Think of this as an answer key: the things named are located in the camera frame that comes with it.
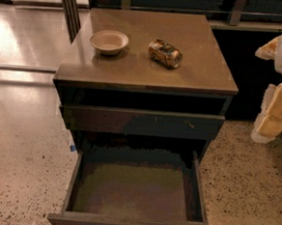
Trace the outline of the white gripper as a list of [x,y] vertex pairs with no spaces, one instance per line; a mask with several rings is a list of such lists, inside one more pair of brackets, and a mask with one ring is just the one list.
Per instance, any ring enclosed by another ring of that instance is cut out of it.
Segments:
[[[255,52],[257,58],[273,60],[280,37],[265,43]],[[282,83],[269,84],[263,96],[260,113],[253,124],[251,139],[255,143],[269,143],[282,132]]]

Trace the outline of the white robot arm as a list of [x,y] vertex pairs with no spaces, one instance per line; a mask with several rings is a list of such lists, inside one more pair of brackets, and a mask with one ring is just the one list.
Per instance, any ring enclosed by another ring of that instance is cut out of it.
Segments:
[[[274,61],[274,69],[282,75],[282,34],[256,51],[257,58]],[[269,143],[282,133],[282,83],[269,84],[263,95],[261,111],[253,124],[251,139]]]

